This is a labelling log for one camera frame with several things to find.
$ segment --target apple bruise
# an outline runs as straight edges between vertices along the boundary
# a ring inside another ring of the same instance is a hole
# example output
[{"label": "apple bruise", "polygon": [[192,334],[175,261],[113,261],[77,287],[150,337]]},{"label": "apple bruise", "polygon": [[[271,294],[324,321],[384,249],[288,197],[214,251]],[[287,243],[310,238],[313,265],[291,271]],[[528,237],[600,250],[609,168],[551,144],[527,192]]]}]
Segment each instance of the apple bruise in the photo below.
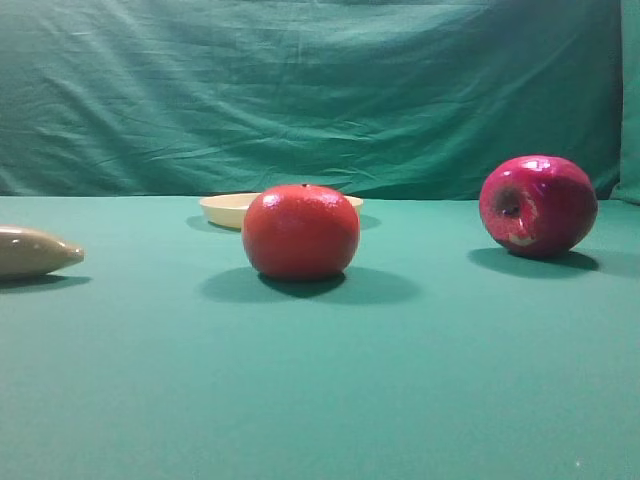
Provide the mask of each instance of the apple bruise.
[{"label": "apple bruise", "polygon": [[528,193],[508,188],[498,196],[494,208],[504,220],[502,238],[497,239],[499,243],[505,246],[511,244],[515,247],[528,247],[536,242],[529,233],[530,225],[525,223],[525,218],[535,221],[538,217],[536,204]]}]

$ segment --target fake fruit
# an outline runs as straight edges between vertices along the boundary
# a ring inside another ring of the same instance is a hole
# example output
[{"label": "fake fruit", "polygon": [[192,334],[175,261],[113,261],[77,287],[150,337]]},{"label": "fake fruit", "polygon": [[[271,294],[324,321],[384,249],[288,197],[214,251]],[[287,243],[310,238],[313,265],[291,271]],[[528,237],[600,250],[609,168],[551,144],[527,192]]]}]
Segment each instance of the fake fruit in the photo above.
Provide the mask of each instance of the fake fruit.
[{"label": "fake fruit", "polygon": [[508,160],[486,178],[480,193],[480,216],[491,237],[525,257],[572,249],[587,236],[597,213],[589,177],[560,157]]},{"label": "fake fruit", "polygon": [[358,213],[327,187],[281,185],[247,209],[242,242],[251,265],[279,280],[320,280],[340,274],[360,240]]},{"label": "fake fruit", "polygon": [[84,250],[32,228],[0,225],[0,281],[38,277],[84,260]]}]

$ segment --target green cloth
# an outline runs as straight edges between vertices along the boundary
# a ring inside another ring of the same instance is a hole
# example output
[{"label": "green cloth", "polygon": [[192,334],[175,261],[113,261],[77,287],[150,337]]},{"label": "green cloth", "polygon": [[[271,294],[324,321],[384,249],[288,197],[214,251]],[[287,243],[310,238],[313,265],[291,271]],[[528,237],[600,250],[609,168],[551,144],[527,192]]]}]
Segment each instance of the green cloth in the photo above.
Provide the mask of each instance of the green cloth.
[{"label": "green cloth", "polygon": [[3,0],[0,193],[320,183],[473,199],[499,163],[618,181],[611,0]]},{"label": "green cloth", "polygon": [[341,284],[263,283],[197,198],[9,198],[87,250],[0,287],[0,478],[640,476],[640,210],[564,263],[470,202],[365,202]]},{"label": "green cloth", "polygon": [[624,116],[614,198],[640,203],[640,0],[622,0]]}]

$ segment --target bowl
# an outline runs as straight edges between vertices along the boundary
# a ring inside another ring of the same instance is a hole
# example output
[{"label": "bowl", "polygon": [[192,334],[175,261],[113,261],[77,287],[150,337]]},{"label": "bowl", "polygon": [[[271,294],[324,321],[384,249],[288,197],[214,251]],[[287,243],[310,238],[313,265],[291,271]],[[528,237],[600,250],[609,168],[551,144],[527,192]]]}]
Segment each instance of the bowl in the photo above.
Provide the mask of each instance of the bowl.
[{"label": "bowl", "polygon": [[[227,228],[242,228],[244,215],[247,208],[260,193],[232,193],[225,195],[214,195],[200,199],[200,207],[207,220],[216,225]],[[347,200],[360,213],[364,200],[358,197],[345,195]]]}]

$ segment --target apple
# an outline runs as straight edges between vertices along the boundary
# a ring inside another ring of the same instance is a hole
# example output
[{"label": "apple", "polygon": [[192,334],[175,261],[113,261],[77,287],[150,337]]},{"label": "apple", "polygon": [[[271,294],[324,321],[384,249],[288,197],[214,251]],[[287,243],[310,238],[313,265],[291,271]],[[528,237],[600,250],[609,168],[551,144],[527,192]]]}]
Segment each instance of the apple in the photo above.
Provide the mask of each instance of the apple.
[{"label": "apple", "polygon": [[360,219],[340,192],[317,185],[280,185],[251,202],[242,242],[251,265],[277,280],[339,275],[360,240]]},{"label": "apple", "polygon": [[532,258],[571,250],[598,214],[587,174],[570,160],[547,155],[504,162],[486,178],[479,203],[491,237],[508,251]]}]

